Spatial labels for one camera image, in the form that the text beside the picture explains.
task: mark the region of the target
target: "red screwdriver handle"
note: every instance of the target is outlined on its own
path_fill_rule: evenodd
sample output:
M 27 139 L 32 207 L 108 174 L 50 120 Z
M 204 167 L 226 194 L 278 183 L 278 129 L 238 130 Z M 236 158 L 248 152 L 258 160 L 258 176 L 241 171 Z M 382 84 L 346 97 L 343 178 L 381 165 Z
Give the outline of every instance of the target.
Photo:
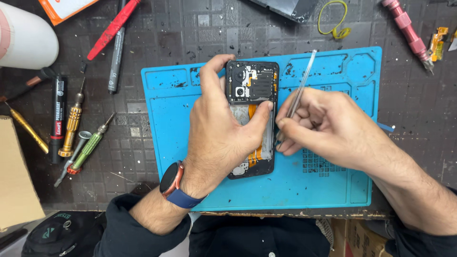
M 133 10 L 137 7 L 141 0 L 130 0 L 124 8 L 117 14 L 108 28 L 102 33 L 100 38 L 95 43 L 95 46 L 90 50 L 87 58 L 93 60 L 95 56 L 113 39 L 116 33 L 124 25 L 125 21 L 130 17 Z
M 413 26 L 411 26 L 411 20 L 401 7 L 400 2 L 398 0 L 383 0 L 382 4 L 384 7 L 389 8 L 399 29 L 406 37 L 406 41 L 408 41 L 409 47 L 413 53 L 417 55 L 421 61 L 427 61 L 430 58 L 427 54 L 427 48 L 422 39 L 414 31 Z

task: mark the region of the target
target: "cardboard box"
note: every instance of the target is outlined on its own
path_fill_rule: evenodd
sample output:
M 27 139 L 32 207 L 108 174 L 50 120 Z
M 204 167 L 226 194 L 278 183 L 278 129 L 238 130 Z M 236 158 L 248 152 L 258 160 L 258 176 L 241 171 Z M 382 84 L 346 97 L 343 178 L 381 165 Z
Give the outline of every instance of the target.
M 44 216 L 13 120 L 0 116 L 0 231 Z
M 334 251 L 330 257 L 392 257 L 384 250 L 387 238 L 371 231 L 363 220 L 332 219 Z

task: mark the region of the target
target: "white container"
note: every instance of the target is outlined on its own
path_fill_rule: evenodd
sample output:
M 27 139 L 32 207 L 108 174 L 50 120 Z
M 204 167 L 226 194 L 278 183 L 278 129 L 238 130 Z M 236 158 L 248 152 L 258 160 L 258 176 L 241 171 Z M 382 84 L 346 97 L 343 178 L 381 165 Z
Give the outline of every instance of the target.
M 39 70 L 57 55 L 57 36 L 45 20 L 0 2 L 0 66 Z

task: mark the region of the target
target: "gray marker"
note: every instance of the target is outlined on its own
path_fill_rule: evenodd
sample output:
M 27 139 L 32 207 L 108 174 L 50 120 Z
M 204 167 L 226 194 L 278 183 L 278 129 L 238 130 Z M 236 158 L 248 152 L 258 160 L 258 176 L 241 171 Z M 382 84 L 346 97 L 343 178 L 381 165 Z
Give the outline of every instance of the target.
M 126 0 L 120 0 L 119 11 L 125 6 Z M 117 79 L 119 77 L 119 68 L 121 68 L 122 47 L 124 45 L 125 25 L 116 33 L 114 42 L 113 60 L 111 62 L 110 80 L 108 82 L 108 92 L 114 95 L 117 91 Z

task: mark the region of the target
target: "green screwdriver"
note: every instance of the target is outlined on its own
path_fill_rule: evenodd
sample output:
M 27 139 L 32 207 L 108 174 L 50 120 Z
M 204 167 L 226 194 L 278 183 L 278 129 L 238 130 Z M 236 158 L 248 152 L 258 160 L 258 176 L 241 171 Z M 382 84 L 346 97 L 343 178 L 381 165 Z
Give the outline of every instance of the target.
M 103 133 L 105 133 L 106 130 L 108 129 L 108 124 L 111 122 L 111 120 L 113 119 L 115 114 L 116 114 L 116 112 L 113 112 L 113 114 L 106 121 L 106 123 L 101 125 L 98 128 L 97 132 L 92 134 L 89 141 L 87 142 L 87 144 L 84 146 L 83 150 L 81 151 L 80 155 L 74 161 L 73 165 L 68 166 L 68 168 L 67 168 L 68 173 L 74 175 L 74 174 L 78 174 L 81 171 L 81 166 L 83 166 L 84 161 L 92 153 L 94 148 L 97 146 L 98 142 L 100 142 L 101 138 L 103 137 Z

